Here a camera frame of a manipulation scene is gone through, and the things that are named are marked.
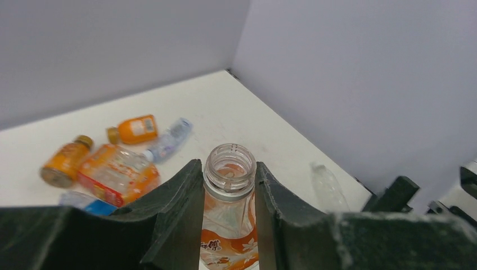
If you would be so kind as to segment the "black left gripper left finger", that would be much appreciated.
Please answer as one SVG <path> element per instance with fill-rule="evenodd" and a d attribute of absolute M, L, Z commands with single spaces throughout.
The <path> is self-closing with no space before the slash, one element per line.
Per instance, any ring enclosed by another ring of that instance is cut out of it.
<path fill-rule="evenodd" d="M 71 206 L 1 209 L 2 269 L 198 269 L 202 163 L 99 216 Z"/>

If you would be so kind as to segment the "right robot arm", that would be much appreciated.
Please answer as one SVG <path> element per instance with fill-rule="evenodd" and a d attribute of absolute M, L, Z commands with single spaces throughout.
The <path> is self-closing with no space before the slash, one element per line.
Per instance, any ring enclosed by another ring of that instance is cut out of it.
<path fill-rule="evenodd" d="M 441 214 L 459 217 L 476 227 L 476 160 L 459 167 L 451 184 L 420 191 L 406 176 L 397 177 L 390 186 L 371 193 L 363 212 L 402 212 Z"/>

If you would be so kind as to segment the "large orange label bottle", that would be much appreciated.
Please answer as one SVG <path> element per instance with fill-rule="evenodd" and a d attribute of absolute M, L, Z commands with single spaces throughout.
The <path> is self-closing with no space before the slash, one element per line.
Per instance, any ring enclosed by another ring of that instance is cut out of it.
<path fill-rule="evenodd" d="M 122 207 L 157 188 L 160 174 L 144 156 L 104 144 L 81 164 L 78 182 L 100 200 Z"/>

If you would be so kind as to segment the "orange label tea bottle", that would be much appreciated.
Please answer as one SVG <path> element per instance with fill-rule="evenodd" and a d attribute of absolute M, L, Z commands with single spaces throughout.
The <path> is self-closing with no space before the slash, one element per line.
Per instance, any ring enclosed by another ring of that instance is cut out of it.
<path fill-rule="evenodd" d="M 217 146 L 205 162 L 200 259 L 208 269 L 258 265 L 256 171 L 253 154 L 234 143 Z"/>

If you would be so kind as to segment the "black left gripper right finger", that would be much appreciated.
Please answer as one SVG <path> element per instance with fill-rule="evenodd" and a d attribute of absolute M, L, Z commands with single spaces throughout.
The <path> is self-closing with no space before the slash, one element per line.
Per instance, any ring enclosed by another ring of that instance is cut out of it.
<path fill-rule="evenodd" d="M 455 215 L 326 214 L 257 163 L 260 269 L 475 269 L 476 229 Z"/>

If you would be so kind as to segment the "clear bottle blue cap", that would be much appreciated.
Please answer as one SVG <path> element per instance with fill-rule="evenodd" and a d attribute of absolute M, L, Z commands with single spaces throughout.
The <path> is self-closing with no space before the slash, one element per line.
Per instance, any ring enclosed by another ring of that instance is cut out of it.
<path fill-rule="evenodd" d="M 325 165 L 311 163 L 311 185 L 321 210 L 330 212 L 349 212 L 348 202 L 334 173 Z"/>

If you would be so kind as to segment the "blue label water bottle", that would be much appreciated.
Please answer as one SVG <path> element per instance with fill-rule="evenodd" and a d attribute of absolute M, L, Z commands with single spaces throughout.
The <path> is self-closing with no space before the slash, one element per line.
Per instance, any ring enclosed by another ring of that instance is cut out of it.
<path fill-rule="evenodd" d="M 110 215 L 117 209 L 114 205 L 77 191 L 68 191 L 61 194 L 58 204 L 59 206 L 72 206 L 90 214 L 101 216 Z"/>

